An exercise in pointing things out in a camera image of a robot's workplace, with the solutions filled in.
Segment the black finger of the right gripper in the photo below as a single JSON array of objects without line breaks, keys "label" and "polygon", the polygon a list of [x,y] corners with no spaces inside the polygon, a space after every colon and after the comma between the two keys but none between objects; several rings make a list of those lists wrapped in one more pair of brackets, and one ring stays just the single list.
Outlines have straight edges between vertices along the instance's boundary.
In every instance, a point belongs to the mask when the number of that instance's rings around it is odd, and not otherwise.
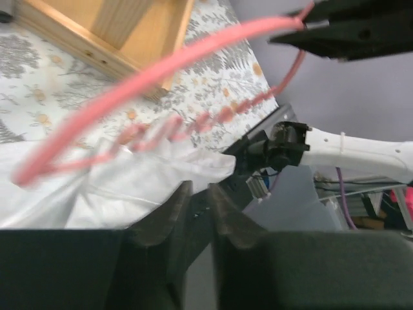
[{"label": "black finger of the right gripper", "polygon": [[359,61],[412,52],[412,29],[324,26],[273,36],[268,42],[290,45],[322,58]]},{"label": "black finger of the right gripper", "polygon": [[315,23],[350,21],[393,16],[412,26],[412,0],[329,0],[316,1],[304,21]]}]

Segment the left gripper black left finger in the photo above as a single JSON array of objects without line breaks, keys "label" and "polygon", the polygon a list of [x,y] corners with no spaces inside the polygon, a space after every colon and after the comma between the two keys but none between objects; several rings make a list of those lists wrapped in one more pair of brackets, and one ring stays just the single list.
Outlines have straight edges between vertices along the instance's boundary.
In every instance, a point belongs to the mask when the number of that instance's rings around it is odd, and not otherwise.
[{"label": "left gripper black left finger", "polygon": [[131,226],[124,243],[126,309],[181,309],[185,289],[186,212],[192,182]]}]

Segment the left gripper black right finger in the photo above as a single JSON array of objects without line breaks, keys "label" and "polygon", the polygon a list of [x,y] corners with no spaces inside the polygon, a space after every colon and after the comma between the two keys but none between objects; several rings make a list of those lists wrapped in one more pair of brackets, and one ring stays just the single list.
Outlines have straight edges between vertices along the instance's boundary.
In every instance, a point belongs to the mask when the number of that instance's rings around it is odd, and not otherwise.
[{"label": "left gripper black right finger", "polygon": [[240,211],[218,184],[208,186],[212,257],[218,309],[247,309],[258,296],[253,286],[265,279],[257,256],[266,229]]}]

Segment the white cloth garment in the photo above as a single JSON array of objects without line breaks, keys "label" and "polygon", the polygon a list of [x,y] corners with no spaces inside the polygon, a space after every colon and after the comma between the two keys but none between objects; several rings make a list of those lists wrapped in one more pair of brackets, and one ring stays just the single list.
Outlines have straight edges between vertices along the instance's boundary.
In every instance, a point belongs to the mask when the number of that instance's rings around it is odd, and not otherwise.
[{"label": "white cloth garment", "polygon": [[162,141],[154,150],[121,148],[115,159],[77,172],[49,176],[21,188],[10,180],[35,141],[1,145],[1,227],[12,229],[125,228],[165,202],[184,181],[194,192],[230,176],[236,159]]}]

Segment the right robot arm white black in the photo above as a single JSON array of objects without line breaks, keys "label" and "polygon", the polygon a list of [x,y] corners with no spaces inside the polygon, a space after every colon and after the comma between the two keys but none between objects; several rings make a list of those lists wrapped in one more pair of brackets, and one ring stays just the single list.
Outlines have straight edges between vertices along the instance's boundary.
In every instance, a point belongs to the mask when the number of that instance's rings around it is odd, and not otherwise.
[{"label": "right robot arm white black", "polygon": [[[412,1],[320,1],[303,21],[328,21],[328,25],[274,36],[270,43],[342,61],[412,51]],[[412,183],[410,141],[355,138],[309,127],[305,145],[301,165],[329,165]]]}]

